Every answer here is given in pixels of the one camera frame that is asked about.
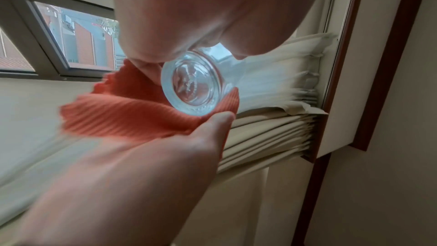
microfiber cloth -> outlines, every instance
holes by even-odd
[[[191,116],[173,108],[161,86],[154,84],[130,60],[108,73],[91,93],[61,107],[64,133],[86,137],[122,138],[148,142],[177,134],[188,135],[213,114],[239,106],[238,89],[229,92],[204,116]]]

glass jar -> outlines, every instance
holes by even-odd
[[[244,75],[245,60],[237,60],[222,44],[188,51],[164,63],[161,86],[177,110],[202,116],[217,106]]]

clear glass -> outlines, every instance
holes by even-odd
[[[35,70],[0,28],[0,70]]]
[[[69,67],[118,70],[126,58],[118,21],[35,2]]]
[[[170,104],[189,115],[211,112],[246,69],[222,44],[188,51],[164,63],[161,85]]]

window frame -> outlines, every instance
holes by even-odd
[[[82,0],[0,0],[0,26],[35,70],[1,69],[0,77],[95,82],[110,72],[69,67],[35,2],[115,19],[114,9]]]

window pane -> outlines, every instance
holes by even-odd
[[[118,21],[36,2],[70,67],[114,70],[126,58],[118,43]]]
[[[0,70],[35,70],[0,28]]]

